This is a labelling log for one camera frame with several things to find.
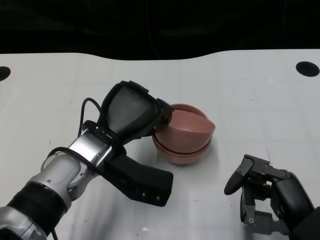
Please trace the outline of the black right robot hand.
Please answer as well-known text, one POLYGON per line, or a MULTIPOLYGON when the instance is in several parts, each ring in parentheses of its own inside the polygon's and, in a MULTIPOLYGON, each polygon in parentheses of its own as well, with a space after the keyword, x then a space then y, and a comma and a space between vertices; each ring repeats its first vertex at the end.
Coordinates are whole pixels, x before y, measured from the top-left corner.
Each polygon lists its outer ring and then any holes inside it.
POLYGON ((246 154, 229 178, 224 194, 232 195, 238 190, 240 220, 246 232, 278 232, 291 240, 320 238, 320 209, 314 207, 292 172, 246 154))

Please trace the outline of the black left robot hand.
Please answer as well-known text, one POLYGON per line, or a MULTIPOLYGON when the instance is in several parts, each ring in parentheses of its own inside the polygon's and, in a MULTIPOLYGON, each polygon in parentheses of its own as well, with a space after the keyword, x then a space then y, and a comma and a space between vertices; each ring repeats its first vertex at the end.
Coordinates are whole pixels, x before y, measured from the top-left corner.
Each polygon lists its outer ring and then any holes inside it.
POLYGON ((174 110, 138 83, 121 81, 104 98, 97 124, 125 145, 152 136, 158 128, 168 125, 174 110))

